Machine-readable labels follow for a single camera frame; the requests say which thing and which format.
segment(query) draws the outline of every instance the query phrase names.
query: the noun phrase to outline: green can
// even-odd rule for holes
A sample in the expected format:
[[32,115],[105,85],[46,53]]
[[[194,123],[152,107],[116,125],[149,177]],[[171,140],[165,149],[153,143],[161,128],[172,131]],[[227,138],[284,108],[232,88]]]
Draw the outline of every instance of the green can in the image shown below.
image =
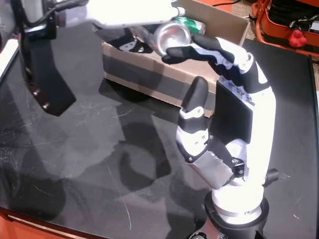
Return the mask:
[[205,34],[206,25],[200,21],[196,21],[184,16],[178,16],[174,19],[188,26],[191,33],[197,33],[202,35]]

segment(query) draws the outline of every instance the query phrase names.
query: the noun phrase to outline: black table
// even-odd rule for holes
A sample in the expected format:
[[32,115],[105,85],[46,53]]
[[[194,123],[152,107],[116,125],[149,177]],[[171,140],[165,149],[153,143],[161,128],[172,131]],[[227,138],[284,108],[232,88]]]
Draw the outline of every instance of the black table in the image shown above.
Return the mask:
[[[62,29],[52,42],[77,97],[61,117],[31,97],[18,61],[1,85],[0,207],[106,238],[185,238],[205,219],[209,188],[175,145],[178,108],[104,80],[100,40],[90,28]],[[266,59],[260,63],[268,68]],[[313,88],[300,80],[302,89],[288,91],[278,82],[271,167],[282,179],[266,189],[265,234],[315,238]]]

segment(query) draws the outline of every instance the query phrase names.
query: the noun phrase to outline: black palm pad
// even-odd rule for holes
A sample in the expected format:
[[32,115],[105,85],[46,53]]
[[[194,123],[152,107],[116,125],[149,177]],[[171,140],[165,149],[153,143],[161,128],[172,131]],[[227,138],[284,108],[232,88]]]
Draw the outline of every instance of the black palm pad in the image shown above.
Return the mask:
[[240,138],[250,142],[253,112],[217,82],[216,106],[210,125],[210,134],[216,135],[224,144]]

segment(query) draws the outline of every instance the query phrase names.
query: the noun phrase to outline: white robotic finger segment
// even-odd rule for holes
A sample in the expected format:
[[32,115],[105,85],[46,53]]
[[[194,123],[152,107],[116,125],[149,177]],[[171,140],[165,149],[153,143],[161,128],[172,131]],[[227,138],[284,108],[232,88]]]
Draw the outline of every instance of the white robotic finger segment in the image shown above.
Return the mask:
[[216,65],[224,65],[227,70],[233,67],[233,63],[227,61],[219,51],[207,50],[195,43],[192,43],[190,46],[200,55],[214,56],[216,58]]
[[187,113],[185,113],[183,110],[179,111],[179,116],[184,120],[185,119],[189,120],[191,118],[200,118],[203,115],[204,115],[204,108],[202,106],[198,106]]
[[198,156],[205,150],[208,140],[208,129],[199,130],[195,133],[187,133],[181,127],[177,127],[176,141],[191,156]]
[[242,62],[248,61],[248,54],[244,48],[220,37],[217,37],[217,40],[224,51],[234,55],[235,59],[233,65],[238,66]]

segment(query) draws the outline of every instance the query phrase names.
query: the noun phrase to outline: cardboard box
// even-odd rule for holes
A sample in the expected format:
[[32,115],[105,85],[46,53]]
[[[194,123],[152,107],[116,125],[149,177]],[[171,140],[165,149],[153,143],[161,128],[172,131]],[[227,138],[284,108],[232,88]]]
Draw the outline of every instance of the cardboard box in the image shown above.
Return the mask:
[[[231,13],[194,0],[177,2],[186,10],[186,16],[206,24],[207,36],[219,36],[242,45],[249,21]],[[209,84],[205,115],[211,116],[215,108],[215,90],[218,75],[207,62],[187,60],[168,65],[156,54],[138,54],[119,51],[103,44],[105,78],[137,90],[159,100],[180,106],[190,84],[196,76]]]

